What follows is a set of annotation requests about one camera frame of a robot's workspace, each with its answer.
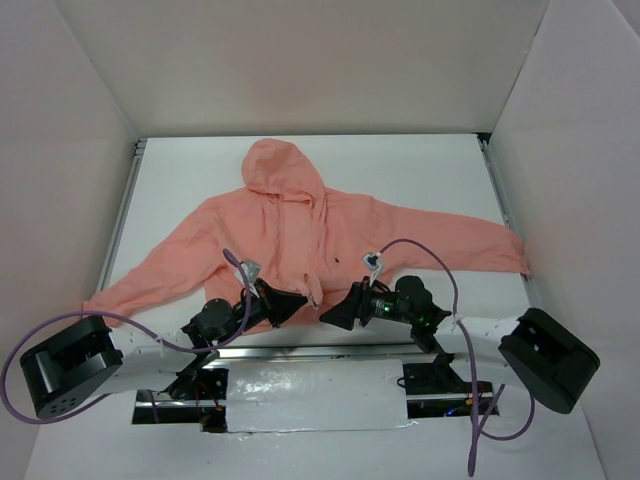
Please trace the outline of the salmon pink hooded jacket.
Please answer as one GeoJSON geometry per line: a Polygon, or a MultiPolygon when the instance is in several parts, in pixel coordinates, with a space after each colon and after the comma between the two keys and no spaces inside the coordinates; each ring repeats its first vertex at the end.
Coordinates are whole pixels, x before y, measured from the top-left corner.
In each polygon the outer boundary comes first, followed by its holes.
{"type": "Polygon", "coordinates": [[[336,305],[365,274],[364,254],[398,238],[420,242],[426,252],[394,247],[383,257],[383,281],[401,269],[529,271],[522,240],[506,226],[328,188],[290,142],[255,142],[241,173],[242,188],[205,200],[84,308],[109,312],[109,325],[117,326],[121,317],[197,289],[208,299],[236,301],[240,284],[225,251],[257,262],[272,287],[307,299],[294,317],[297,324],[312,323],[322,309],[336,305]]]}

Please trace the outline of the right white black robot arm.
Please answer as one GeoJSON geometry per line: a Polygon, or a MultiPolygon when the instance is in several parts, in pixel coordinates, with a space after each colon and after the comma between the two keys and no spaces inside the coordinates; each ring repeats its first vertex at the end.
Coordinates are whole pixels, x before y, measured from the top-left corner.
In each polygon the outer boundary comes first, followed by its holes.
{"type": "Polygon", "coordinates": [[[364,278],[320,317],[344,330],[380,319],[409,326],[410,337],[435,357],[437,384],[457,391],[472,379],[529,391],[546,408],[570,413],[599,369],[597,354],[545,311],[491,319],[455,318],[437,306],[417,276],[393,288],[364,278]]]}

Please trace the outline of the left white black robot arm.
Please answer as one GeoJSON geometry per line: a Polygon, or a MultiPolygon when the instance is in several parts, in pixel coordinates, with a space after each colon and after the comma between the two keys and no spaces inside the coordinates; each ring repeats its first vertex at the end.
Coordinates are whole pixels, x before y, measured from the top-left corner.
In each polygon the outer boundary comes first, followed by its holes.
{"type": "Polygon", "coordinates": [[[207,302],[173,339],[136,322],[111,329],[109,313],[96,311],[26,350],[19,363],[35,416],[33,423],[62,421],[82,411],[92,397],[129,390],[189,396],[199,373],[222,347],[267,322],[278,328],[305,304],[298,293],[258,279],[242,290],[239,302],[207,302]]]}

